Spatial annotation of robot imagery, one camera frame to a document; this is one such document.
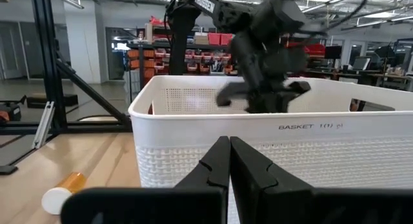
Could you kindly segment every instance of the storage shelf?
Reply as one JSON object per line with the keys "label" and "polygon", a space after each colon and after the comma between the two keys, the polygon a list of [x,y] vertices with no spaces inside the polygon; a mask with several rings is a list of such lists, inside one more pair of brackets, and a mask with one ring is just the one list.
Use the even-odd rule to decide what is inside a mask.
{"label": "storage shelf", "polygon": [[[128,44],[129,48],[139,49],[142,45],[144,49],[153,48],[170,48],[169,43],[152,43],[152,44]],[[219,45],[201,45],[201,44],[187,44],[186,49],[201,49],[201,50],[228,50],[229,46],[219,46]]]}

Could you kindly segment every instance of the desk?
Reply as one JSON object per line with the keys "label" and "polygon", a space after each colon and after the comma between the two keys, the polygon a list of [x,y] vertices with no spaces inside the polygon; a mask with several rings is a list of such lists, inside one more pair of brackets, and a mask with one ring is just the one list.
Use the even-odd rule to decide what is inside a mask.
{"label": "desk", "polygon": [[373,77],[377,78],[376,86],[380,87],[381,82],[385,78],[392,78],[392,79],[402,79],[407,82],[406,91],[413,92],[413,77],[411,76],[397,76],[397,75],[383,75],[383,74],[373,74]]}
{"label": "desk", "polygon": [[19,170],[0,177],[1,224],[58,224],[41,207],[43,194],[73,171],[86,187],[139,187],[133,135],[67,134],[22,160]]}

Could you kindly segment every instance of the white basket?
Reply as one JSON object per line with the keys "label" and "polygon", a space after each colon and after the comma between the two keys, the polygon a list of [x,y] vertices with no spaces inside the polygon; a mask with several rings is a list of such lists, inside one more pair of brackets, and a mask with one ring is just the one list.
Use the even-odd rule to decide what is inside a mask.
{"label": "white basket", "polygon": [[[240,77],[153,77],[128,110],[142,186],[173,187],[219,136],[238,136],[316,187],[413,188],[413,93],[326,79],[287,83],[296,80],[312,89],[290,102],[289,113],[246,114],[245,101],[215,103]],[[349,112],[352,99],[396,111]],[[228,222],[238,222],[233,195]]]}

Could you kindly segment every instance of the ceiling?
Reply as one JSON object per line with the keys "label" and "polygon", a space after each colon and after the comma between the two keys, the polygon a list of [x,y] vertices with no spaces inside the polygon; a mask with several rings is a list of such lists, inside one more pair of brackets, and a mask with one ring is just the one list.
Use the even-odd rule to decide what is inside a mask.
{"label": "ceiling", "polygon": [[[94,0],[96,2],[105,1],[121,1],[129,3],[150,3],[150,4],[166,4],[169,0]],[[258,4],[262,0],[227,0],[238,3],[250,3]],[[304,10],[308,7],[315,6],[330,0],[298,0],[297,4]],[[329,5],[323,8],[318,8],[309,12],[306,15],[312,19],[328,19],[330,21],[335,21],[345,17],[349,12],[353,11],[361,0],[344,0],[333,5]],[[351,25],[353,24],[363,24],[372,21],[377,21],[378,19],[389,19],[394,17],[405,17],[413,15],[413,0],[368,0],[367,5],[359,12],[359,15],[365,15],[373,12],[373,15],[363,16],[360,19],[354,18],[349,21]]]}

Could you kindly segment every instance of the computer monitor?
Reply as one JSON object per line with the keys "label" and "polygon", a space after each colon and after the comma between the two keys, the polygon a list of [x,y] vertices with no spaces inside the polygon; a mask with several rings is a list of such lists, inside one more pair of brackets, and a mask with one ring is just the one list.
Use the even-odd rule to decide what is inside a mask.
{"label": "computer monitor", "polygon": [[358,57],[354,60],[353,70],[366,70],[369,62],[370,58]]}
{"label": "computer monitor", "polygon": [[341,46],[326,46],[325,59],[341,59]]}

